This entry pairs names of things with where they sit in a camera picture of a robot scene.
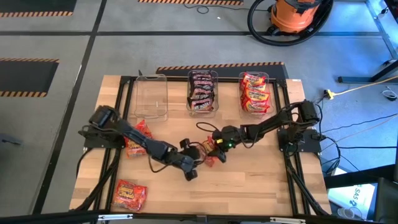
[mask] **wooden tabletop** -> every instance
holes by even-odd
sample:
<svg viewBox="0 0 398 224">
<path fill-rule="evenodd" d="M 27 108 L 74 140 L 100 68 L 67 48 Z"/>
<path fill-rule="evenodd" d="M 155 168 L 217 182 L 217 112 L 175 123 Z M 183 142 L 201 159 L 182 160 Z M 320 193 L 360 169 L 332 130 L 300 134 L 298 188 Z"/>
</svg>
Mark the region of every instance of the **wooden tabletop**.
<svg viewBox="0 0 398 224">
<path fill-rule="evenodd" d="M 114 106 L 120 76 L 104 76 L 96 105 Z M 290 102 L 304 100 L 302 82 L 286 80 Z M 155 139 L 167 141 L 174 146 L 184 138 L 204 141 L 209 133 L 195 127 L 195 123 L 206 121 L 222 128 L 226 125 L 258 123 L 258 119 L 242 119 L 238 110 L 238 88 L 236 83 L 219 83 L 220 108 L 214 118 L 192 118 L 185 107 L 187 84 L 168 82 L 169 118 L 167 121 L 148 123 Z M 134 102 L 129 109 L 128 121 L 134 126 Z M 267 119 L 275 110 L 265 116 Z M 79 206 L 98 182 L 104 149 L 92 150 L 81 162 L 70 208 Z M 330 205 L 317 157 L 300 153 L 305 183 L 324 210 L 330 213 Z M 181 170 L 168 167 L 162 172 L 152 173 L 147 156 L 128 159 L 123 150 L 117 179 L 124 179 L 148 187 L 147 200 L 142 213 L 179 213 L 211 215 L 283 215 L 291 216 L 289 188 L 284 159 L 279 151 L 276 131 L 267 133 L 250 149 L 242 145 L 226 154 L 227 161 L 216 161 L 213 167 L 202 164 L 197 168 L 198 177 L 188 182 Z M 162 164 L 152 161 L 154 169 Z M 104 207 L 108 186 L 104 188 L 101 208 Z M 303 213 L 300 190 L 295 186 L 299 212 Z M 128 212 L 112 206 L 114 212 Z"/>
</svg>

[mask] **black floor mat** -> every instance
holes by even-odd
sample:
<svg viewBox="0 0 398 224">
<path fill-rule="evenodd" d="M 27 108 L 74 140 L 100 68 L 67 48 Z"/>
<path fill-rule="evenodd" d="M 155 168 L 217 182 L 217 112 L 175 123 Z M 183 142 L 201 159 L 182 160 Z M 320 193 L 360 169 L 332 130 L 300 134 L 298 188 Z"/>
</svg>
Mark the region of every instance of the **black floor mat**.
<svg viewBox="0 0 398 224">
<path fill-rule="evenodd" d="M 203 5 L 226 5 L 242 6 L 243 0 L 138 0 L 141 3 L 171 3 L 171 4 L 203 4 Z"/>
<path fill-rule="evenodd" d="M 0 96 L 45 97 L 58 64 L 49 58 L 0 58 Z"/>
<path fill-rule="evenodd" d="M 0 0 L 0 17 L 71 16 L 77 0 Z"/>
</svg>

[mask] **vacuum hose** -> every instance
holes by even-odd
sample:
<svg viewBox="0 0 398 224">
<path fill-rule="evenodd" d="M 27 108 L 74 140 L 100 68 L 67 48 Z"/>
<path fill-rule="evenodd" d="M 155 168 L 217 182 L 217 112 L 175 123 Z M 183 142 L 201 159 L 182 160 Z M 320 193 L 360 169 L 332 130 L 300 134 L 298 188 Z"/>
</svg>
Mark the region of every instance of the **vacuum hose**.
<svg viewBox="0 0 398 224">
<path fill-rule="evenodd" d="M 298 33 L 300 36 L 298 39 L 295 40 L 289 40 L 289 41 L 278 41 L 278 40 L 270 40 L 267 38 L 262 37 L 257 33 L 257 31 L 254 30 L 253 27 L 253 15 L 260 3 L 262 3 L 263 0 L 256 0 L 253 5 L 250 7 L 249 13 L 248 13 L 248 27 L 250 33 L 253 35 L 254 38 L 256 38 L 258 41 L 262 42 L 263 44 L 267 45 L 272 45 L 272 46 L 279 46 L 279 47 L 286 47 L 286 46 L 291 46 L 295 44 L 300 44 L 309 38 L 311 38 L 313 35 L 315 35 L 325 24 L 326 20 L 328 20 L 328 17 L 330 15 L 330 11 L 333 7 L 333 0 L 324 0 L 321 4 L 318 10 L 315 13 L 314 20 L 313 22 L 303 31 Z"/>
</svg>

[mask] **gray floor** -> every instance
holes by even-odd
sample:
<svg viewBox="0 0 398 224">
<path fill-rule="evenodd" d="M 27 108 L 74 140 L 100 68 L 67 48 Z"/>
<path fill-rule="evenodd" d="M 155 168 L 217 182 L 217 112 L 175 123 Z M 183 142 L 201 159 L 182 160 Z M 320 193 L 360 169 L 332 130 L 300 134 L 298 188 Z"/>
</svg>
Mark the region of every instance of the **gray floor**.
<svg viewBox="0 0 398 224">
<path fill-rule="evenodd" d="M 0 19 L 0 30 L 91 30 L 101 1 L 79 0 L 73 17 Z M 252 1 L 245 1 L 249 7 Z M 257 12 L 256 26 L 266 27 L 265 12 Z M 102 31 L 246 31 L 247 11 L 211 8 L 201 15 L 176 4 L 139 4 L 108 1 L 99 27 Z M 322 31 L 377 32 L 364 3 L 336 2 Z M 23 215 L 29 209 L 44 173 L 49 151 L 73 88 L 88 37 L 0 37 L 0 57 L 59 58 L 46 98 L 0 98 L 0 133 L 18 136 L 22 147 L 0 151 L 0 216 Z M 103 75 L 154 73 L 159 66 L 208 63 L 283 61 L 290 78 L 303 80 L 306 97 L 319 98 L 323 89 L 343 91 L 357 85 L 335 82 L 340 75 L 369 76 L 391 55 L 381 37 L 314 37 L 292 47 L 271 47 L 245 36 L 124 36 L 97 37 L 76 101 L 65 143 L 44 206 L 44 212 L 68 209 L 75 184 L 75 167 L 82 153 L 83 138 L 77 134 L 95 106 Z M 391 86 L 398 91 L 398 86 Z M 322 129 L 389 115 L 397 102 L 380 94 L 384 85 L 372 86 L 325 101 Z M 341 141 L 341 146 L 388 146 L 397 141 L 397 120 Z M 371 127 L 342 129 L 328 133 L 336 140 Z M 395 151 L 362 149 L 342 151 L 359 169 L 392 164 Z M 329 148 L 323 157 L 336 156 Z M 353 168 L 342 159 L 341 165 Z"/>
</svg>

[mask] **plastic container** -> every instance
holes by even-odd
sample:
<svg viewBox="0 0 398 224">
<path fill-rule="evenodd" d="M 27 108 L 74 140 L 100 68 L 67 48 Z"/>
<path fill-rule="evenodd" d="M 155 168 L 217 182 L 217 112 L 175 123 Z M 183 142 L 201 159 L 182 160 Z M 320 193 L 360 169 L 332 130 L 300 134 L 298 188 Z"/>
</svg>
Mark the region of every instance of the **plastic container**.
<svg viewBox="0 0 398 224">
<path fill-rule="evenodd" d="M 214 84 L 214 89 L 213 89 L 214 100 L 213 100 L 213 104 L 212 104 L 213 109 L 211 111 L 193 110 L 193 109 L 191 109 L 191 107 L 189 105 L 188 98 L 190 97 L 190 94 L 191 94 L 190 79 L 193 76 L 194 72 L 208 72 L 208 73 L 210 73 L 211 77 L 214 80 L 214 82 L 213 82 L 213 84 Z M 187 110 L 189 111 L 189 115 L 194 118 L 212 118 L 215 116 L 218 108 L 219 108 L 219 106 L 218 106 L 218 73 L 216 73 L 215 71 L 212 71 L 212 70 L 189 71 L 188 82 L 187 82 Z"/>
<path fill-rule="evenodd" d="M 259 112 L 248 112 L 243 110 L 242 108 L 242 100 L 241 96 L 243 91 L 240 89 L 240 84 L 243 80 L 244 74 L 249 74 L 249 75 L 254 75 L 257 77 L 265 77 L 266 80 L 266 92 L 269 93 L 269 99 L 267 102 L 267 105 L 270 106 L 265 113 L 259 113 Z M 263 116 L 265 116 L 268 113 L 272 113 L 274 110 L 274 107 L 272 106 L 272 100 L 271 100 L 271 92 L 269 91 L 269 75 L 265 72 L 241 72 L 239 74 L 239 82 L 238 82 L 238 101 L 239 101 L 239 115 L 242 119 L 261 119 Z"/>
<path fill-rule="evenodd" d="M 140 75 L 135 81 L 134 114 L 147 123 L 166 121 L 167 78 L 165 75 Z"/>
</svg>

